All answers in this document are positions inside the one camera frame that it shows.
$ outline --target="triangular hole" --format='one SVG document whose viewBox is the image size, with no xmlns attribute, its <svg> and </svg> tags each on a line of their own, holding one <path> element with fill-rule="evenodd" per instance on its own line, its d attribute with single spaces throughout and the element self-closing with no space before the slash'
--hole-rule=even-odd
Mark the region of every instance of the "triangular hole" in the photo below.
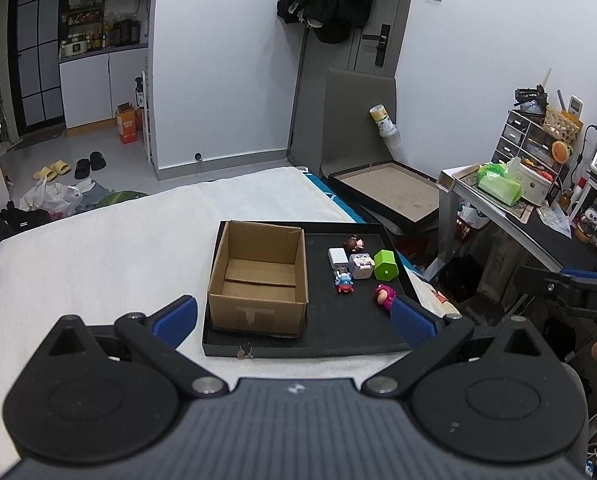
<svg viewBox="0 0 597 480">
<path fill-rule="evenodd" d="M 58 336 L 58 339 L 54 343 L 54 346 L 50 350 L 51 356 L 64 355 L 64 354 L 75 354 L 77 352 L 85 351 L 85 347 L 81 340 L 76 335 L 76 330 L 73 328 L 66 328 Z"/>
<path fill-rule="evenodd" d="M 540 350 L 528 336 L 527 331 L 521 328 L 517 328 L 514 331 L 507 346 L 505 346 L 505 352 L 533 356 L 540 355 Z"/>
</svg>

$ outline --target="gray door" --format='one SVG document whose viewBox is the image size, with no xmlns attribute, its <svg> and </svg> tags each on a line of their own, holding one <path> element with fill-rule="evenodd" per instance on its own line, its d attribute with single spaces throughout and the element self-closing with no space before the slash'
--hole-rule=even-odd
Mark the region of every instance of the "gray door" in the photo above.
<svg viewBox="0 0 597 480">
<path fill-rule="evenodd" d="M 10 26 L 16 32 L 16 41 L 8 42 L 13 54 L 12 100 L 19 134 L 25 134 L 63 120 L 59 0 L 10 0 L 10 4 Z"/>
<path fill-rule="evenodd" d="M 301 53 L 290 131 L 290 162 L 307 166 L 312 173 L 320 174 L 327 70 L 337 68 L 393 76 L 403 43 L 408 10 L 409 0 L 375 0 L 365 27 L 355 30 L 348 40 L 339 44 L 321 43 L 313 32 L 307 32 Z M 380 58 L 376 59 L 377 38 L 363 39 L 363 35 L 380 36 L 386 27 L 389 27 L 389 39 L 385 59 L 381 62 Z M 388 112 L 395 116 L 396 110 Z"/>
</svg>

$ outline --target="baseboard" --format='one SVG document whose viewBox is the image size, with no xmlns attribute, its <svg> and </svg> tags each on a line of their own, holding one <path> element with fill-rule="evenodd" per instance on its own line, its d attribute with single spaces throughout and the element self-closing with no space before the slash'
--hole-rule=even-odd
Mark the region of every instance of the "baseboard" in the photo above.
<svg viewBox="0 0 597 480">
<path fill-rule="evenodd" d="M 113 128 L 116 126 L 115 118 L 105 119 L 103 121 L 96 121 L 95 123 L 81 124 L 80 126 L 73 126 L 67 128 L 67 136 L 73 137 L 80 134 L 88 134 L 90 132 L 96 132 L 98 130 L 104 130 L 106 128 Z"/>
<path fill-rule="evenodd" d="M 206 171 L 224 170 L 258 162 L 270 162 L 272 160 L 283 160 L 286 158 L 287 150 L 267 150 L 266 152 L 243 153 L 241 155 L 224 156 L 201 160 L 200 162 L 187 162 L 176 166 L 166 166 L 156 170 L 158 180 L 167 180 L 178 176 L 205 173 Z"/>
</svg>

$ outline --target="green hexagonal box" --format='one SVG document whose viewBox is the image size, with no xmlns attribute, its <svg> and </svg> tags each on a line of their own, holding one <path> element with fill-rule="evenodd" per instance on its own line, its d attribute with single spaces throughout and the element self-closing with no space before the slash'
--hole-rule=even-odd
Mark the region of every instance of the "green hexagonal box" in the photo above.
<svg viewBox="0 0 597 480">
<path fill-rule="evenodd" d="M 377 280 L 382 282 L 391 282 L 396 276 L 398 276 L 398 266 L 394 259 L 393 252 L 383 249 L 376 253 L 374 256 L 374 276 Z"/>
</svg>

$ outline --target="white blanket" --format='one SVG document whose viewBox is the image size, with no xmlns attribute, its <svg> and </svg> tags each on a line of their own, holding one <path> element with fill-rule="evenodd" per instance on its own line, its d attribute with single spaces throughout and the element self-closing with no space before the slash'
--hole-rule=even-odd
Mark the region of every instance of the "white blanket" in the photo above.
<svg viewBox="0 0 597 480">
<path fill-rule="evenodd" d="M 0 475 L 18 456 L 1 418 L 9 387 L 56 320 L 78 314 L 111 324 L 151 314 L 182 294 L 198 324 L 179 351 L 224 378 L 353 377 L 357 384 L 400 354 L 327 359 L 206 357 L 202 319 L 221 220 L 351 222 L 295 168 L 178 187 L 36 228 L 0 245 Z"/>
</svg>

